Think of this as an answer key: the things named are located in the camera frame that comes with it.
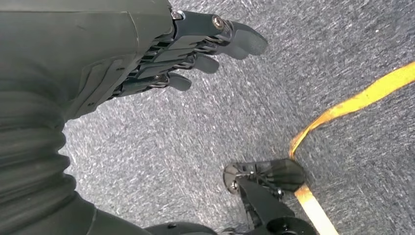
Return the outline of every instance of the gray carpet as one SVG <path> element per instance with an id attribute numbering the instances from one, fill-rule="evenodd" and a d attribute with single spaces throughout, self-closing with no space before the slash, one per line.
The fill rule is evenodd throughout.
<path id="1" fill-rule="evenodd" d="M 192 89 L 112 100 L 71 121 L 62 150 L 77 190 L 145 227 L 167 221 L 242 226 L 222 185 L 234 161 L 287 157 L 323 110 L 415 60 L 413 0 L 175 0 L 260 31 L 261 57 L 219 56 Z M 311 189 L 343 235 L 415 234 L 415 84 L 326 124 L 297 151 Z M 292 198 L 296 213 L 306 218 Z"/>

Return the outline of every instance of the yellow tape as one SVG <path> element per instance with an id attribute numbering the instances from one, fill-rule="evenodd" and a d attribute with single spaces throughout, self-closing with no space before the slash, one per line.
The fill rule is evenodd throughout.
<path id="1" fill-rule="evenodd" d="M 415 81 L 415 62 L 395 70 L 368 86 L 365 90 L 352 98 L 328 109 L 314 122 L 293 138 L 290 143 L 290 159 L 294 160 L 294 152 L 305 136 L 323 123 L 329 122 L 343 115 L 356 112 L 372 103 L 386 97 L 390 93 Z M 307 185 L 302 186 L 296 193 L 298 201 L 314 224 L 320 235 L 337 235 L 337 231 L 330 219 L 324 213 L 317 199 Z"/>
<path id="2" fill-rule="evenodd" d="M 306 184 L 294 194 L 320 235 L 338 235 L 330 219 Z"/>

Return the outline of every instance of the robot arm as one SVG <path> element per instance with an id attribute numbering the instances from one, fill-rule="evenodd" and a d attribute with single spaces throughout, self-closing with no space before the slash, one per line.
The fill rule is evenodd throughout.
<path id="1" fill-rule="evenodd" d="M 246 25 L 166 0 L 2 0 L 0 29 L 0 235 L 150 234 L 74 191 L 58 154 L 66 121 L 115 97 L 185 91 L 190 80 L 174 71 L 212 73 L 207 55 L 244 59 L 267 45 Z"/>

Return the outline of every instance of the bolt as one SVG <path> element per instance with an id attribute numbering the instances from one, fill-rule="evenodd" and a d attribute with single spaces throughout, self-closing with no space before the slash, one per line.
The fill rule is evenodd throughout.
<path id="1" fill-rule="evenodd" d="M 177 12 L 177 11 L 171 12 L 171 17 L 174 20 L 181 20 L 181 19 L 183 19 L 183 16 L 179 12 Z"/>
<path id="2" fill-rule="evenodd" d="M 222 30 L 225 27 L 225 23 L 223 22 L 223 19 L 221 19 L 219 16 L 213 16 L 212 22 L 215 28 Z"/>
<path id="3" fill-rule="evenodd" d="M 231 189 L 238 190 L 238 187 L 239 187 L 238 183 L 236 181 L 233 181 L 232 184 L 231 184 Z"/>

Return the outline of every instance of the black robotic leg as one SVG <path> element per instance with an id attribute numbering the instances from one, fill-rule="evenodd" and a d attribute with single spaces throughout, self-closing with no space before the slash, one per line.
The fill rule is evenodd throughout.
<path id="1" fill-rule="evenodd" d="M 280 200 L 285 191 L 295 192 L 304 183 L 296 162 L 284 159 L 251 164 L 231 164 L 224 170 L 224 183 L 239 194 L 250 220 L 244 235 L 315 235 L 313 227 Z"/>

